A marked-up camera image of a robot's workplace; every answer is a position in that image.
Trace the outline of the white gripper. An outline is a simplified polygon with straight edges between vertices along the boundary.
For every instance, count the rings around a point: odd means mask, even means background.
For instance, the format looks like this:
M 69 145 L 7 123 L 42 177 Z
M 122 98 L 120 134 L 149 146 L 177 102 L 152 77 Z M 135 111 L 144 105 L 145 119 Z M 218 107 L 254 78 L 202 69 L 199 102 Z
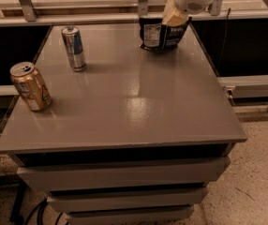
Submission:
M 188 14 L 204 11 L 214 0 L 168 0 L 162 15 L 164 25 L 175 27 L 188 21 Z

